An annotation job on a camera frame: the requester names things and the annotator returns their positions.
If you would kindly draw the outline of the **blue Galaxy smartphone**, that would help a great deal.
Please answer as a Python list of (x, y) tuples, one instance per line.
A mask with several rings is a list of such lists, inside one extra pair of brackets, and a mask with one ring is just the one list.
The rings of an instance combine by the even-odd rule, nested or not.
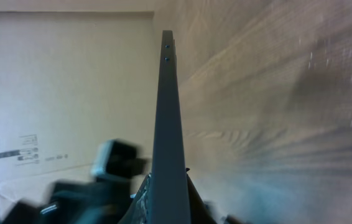
[(162, 32), (149, 223), (191, 222), (173, 32)]

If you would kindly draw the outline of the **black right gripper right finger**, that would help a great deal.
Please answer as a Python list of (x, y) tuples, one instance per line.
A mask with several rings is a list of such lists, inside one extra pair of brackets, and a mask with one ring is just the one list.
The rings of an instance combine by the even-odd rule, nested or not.
[(186, 168), (191, 224), (216, 224), (216, 221), (211, 216), (210, 209), (201, 199), (191, 178), (189, 177), (189, 170), (189, 168)]

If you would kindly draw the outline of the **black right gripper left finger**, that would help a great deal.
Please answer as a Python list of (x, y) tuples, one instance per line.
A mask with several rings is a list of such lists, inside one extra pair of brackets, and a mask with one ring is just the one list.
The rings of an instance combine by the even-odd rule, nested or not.
[(130, 207), (118, 224), (147, 224), (151, 174), (146, 175)]

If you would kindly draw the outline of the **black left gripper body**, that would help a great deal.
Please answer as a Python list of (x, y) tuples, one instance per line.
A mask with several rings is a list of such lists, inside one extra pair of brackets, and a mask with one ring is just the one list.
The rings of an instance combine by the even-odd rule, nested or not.
[(86, 184), (57, 181), (47, 203), (18, 201), (2, 224), (118, 223), (131, 205), (130, 182), (100, 180)]

